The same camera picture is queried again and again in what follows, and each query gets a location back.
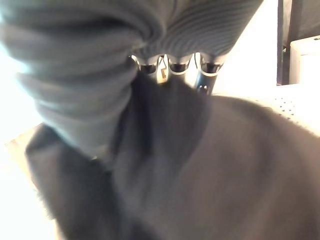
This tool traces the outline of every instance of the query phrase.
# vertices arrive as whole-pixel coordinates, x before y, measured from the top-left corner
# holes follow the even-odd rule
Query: perforated white surface
[[[320,97],[316,89],[301,84],[277,86],[247,95],[234,95],[274,112],[320,137]]]

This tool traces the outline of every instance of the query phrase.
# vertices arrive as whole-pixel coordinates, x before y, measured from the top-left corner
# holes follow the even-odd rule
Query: ribbed fabric
[[[0,44],[44,122],[101,156],[131,97],[130,54],[227,53],[261,2],[0,0]]]

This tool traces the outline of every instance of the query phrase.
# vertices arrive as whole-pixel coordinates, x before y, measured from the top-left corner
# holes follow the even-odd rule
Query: dark gray fabric
[[[27,149],[68,240],[320,239],[320,143],[306,131],[141,74],[120,122],[112,172],[48,127]]]
[[[302,1],[298,39],[320,35],[320,1]]]
[[[225,54],[261,2],[0,0],[0,44],[44,122],[104,156],[137,74],[130,54]]]

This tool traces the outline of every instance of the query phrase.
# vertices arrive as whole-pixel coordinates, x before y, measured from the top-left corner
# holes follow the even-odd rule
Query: white box
[[[290,84],[320,86],[320,35],[291,42]]]

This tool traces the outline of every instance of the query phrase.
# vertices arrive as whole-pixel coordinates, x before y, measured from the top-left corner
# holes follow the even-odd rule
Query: white surface
[[[276,86],[255,94],[241,94],[239,98],[271,108],[296,125],[320,137],[320,95],[317,88],[304,84]]]
[[[248,95],[277,84],[278,1],[265,0],[243,31],[219,72],[213,93]],[[194,86],[193,59],[186,82]]]
[[[0,239],[54,240],[55,231],[36,191],[0,145]]]
[[[1,53],[0,65],[6,65],[6,58]],[[1,144],[35,127],[41,123],[41,118],[36,112],[33,100],[14,81],[10,65],[1,68],[0,79]]]
[[[301,83],[319,87],[319,63],[320,36],[291,42],[290,83]]]

